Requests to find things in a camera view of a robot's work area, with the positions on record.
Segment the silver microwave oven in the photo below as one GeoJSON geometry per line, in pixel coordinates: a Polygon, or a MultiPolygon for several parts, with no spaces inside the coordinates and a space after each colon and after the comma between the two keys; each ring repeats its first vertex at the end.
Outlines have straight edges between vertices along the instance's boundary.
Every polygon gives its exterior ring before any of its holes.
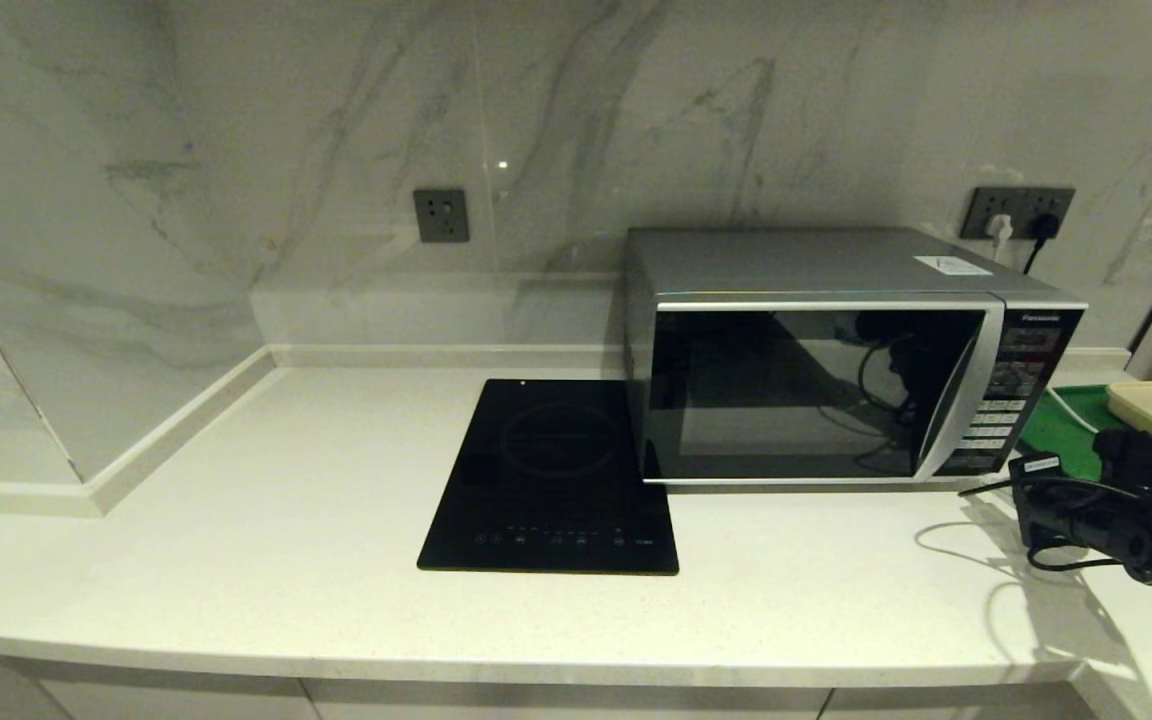
{"type": "Polygon", "coordinates": [[[933,482],[992,473],[1002,465],[1068,350],[1085,301],[1033,276],[979,258],[942,240],[901,228],[861,229],[634,229],[620,279],[620,325],[626,350],[628,414],[635,438],[635,343],[645,340],[654,306],[668,301],[869,300],[929,293],[964,300],[982,293],[1005,304],[996,359],[973,418],[933,482]],[[993,275],[942,275],[915,256],[952,255],[993,275]]]}

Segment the white paper sheet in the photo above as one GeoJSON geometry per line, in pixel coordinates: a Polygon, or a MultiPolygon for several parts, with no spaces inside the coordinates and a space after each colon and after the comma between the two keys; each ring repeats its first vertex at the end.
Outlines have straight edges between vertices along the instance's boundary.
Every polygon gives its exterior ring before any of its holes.
{"type": "Polygon", "coordinates": [[[929,268],[934,270],[934,272],[938,272],[942,275],[955,275],[955,276],[993,275],[993,272],[991,272],[991,270],[983,268],[983,266],[970,263],[964,258],[958,258],[958,256],[924,255],[924,256],[915,256],[914,260],[919,262],[923,265],[927,265],[929,268]]]}

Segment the black induction cooktop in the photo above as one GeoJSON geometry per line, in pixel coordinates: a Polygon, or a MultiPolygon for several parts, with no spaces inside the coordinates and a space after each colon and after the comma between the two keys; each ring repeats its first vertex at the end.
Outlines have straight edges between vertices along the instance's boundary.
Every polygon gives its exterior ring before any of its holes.
{"type": "Polygon", "coordinates": [[[679,574],[666,488],[637,467],[626,382],[488,379],[417,564],[679,574]]]}

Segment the grey double wall socket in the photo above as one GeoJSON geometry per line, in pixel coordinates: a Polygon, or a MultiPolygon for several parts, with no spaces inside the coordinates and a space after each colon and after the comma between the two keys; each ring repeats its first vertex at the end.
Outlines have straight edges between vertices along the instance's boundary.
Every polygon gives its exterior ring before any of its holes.
{"type": "Polygon", "coordinates": [[[961,240],[990,240],[986,236],[987,219],[998,213],[1011,215],[1011,240],[1029,240],[1026,225],[1037,214],[1052,211],[1062,218],[1068,214],[1076,191],[1073,187],[1015,187],[978,185],[970,195],[963,223],[957,237],[961,240]]]}

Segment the grey single wall socket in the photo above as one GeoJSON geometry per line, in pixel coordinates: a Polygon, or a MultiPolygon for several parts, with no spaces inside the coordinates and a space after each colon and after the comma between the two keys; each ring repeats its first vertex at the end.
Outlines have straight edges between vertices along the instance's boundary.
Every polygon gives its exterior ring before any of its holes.
{"type": "Polygon", "coordinates": [[[412,200],[420,243],[470,241],[467,194],[462,188],[416,188],[412,200]]]}

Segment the green tray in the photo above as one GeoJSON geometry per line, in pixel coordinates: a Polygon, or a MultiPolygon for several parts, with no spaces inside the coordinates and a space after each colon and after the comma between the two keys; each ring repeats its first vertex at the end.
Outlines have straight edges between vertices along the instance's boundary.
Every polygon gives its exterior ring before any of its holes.
{"type": "Polygon", "coordinates": [[[1069,386],[1053,391],[1041,397],[1030,414],[1024,432],[1021,433],[1016,452],[1020,455],[1051,452],[1061,457],[1064,473],[1083,480],[1098,480],[1101,460],[1092,448],[1093,433],[1084,429],[1079,420],[1091,427],[1124,429],[1108,410],[1107,386],[1069,386]]]}

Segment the black glass microwave door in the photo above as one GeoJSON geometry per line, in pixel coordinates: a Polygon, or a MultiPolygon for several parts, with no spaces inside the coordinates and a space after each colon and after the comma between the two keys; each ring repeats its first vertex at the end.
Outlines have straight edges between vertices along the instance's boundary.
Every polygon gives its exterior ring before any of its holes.
{"type": "Polygon", "coordinates": [[[672,486],[927,483],[996,359],[982,293],[668,301],[632,361],[641,473],[672,486]]]}

